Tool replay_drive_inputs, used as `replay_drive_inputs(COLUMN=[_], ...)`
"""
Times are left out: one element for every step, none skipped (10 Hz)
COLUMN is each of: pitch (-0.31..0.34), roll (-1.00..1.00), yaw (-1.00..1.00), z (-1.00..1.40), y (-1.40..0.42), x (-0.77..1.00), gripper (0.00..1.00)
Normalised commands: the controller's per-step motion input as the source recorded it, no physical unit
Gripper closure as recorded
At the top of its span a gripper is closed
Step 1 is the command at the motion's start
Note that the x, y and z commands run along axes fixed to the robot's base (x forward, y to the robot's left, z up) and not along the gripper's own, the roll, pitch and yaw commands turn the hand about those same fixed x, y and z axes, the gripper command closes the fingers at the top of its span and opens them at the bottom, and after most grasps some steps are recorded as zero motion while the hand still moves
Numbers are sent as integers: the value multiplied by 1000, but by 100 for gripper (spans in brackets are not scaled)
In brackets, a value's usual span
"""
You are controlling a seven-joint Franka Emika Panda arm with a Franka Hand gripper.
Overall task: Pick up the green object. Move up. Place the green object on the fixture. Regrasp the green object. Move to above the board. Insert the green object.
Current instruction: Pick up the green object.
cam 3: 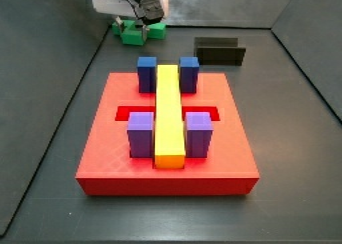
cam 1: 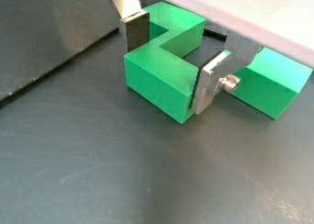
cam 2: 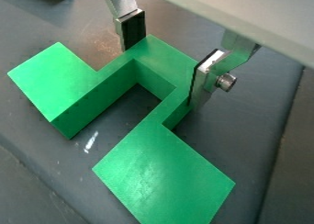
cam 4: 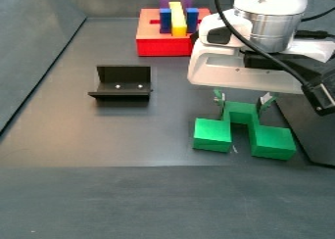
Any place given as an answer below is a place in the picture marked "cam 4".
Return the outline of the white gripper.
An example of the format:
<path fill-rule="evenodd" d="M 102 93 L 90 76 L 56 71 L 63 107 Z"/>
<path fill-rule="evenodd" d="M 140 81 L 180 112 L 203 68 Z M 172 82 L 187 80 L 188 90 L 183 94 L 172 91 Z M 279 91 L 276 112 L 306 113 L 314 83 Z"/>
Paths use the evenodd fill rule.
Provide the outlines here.
<path fill-rule="evenodd" d="M 302 93 L 302 83 L 268 59 L 256 54 L 252 44 L 268 54 L 299 54 L 326 63 L 335 52 L 335 40 L 295 38 L 298 15 L 267 16 L 244 11 L 224 11 L 207 16 L 199 25 L 188 81 L 198 85 L 267 92 L 256 103 L 258 114 L 271 107 L 279 93 Z M 214 89 L 214 102 L 226 109 L 226 93 Z"/>

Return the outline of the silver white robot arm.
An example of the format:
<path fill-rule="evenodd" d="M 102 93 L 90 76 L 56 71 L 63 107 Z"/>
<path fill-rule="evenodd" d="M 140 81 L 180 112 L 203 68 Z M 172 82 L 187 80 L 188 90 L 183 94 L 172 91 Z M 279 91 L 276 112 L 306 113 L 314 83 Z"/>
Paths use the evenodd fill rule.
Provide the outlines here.
<path fill-rule="evenodd" d="M 235 0 L 204 17 L 188 65 L 194 84 L 306 96 L 335 113 L 335 40 L 299 33 L 307 0 Z"/>

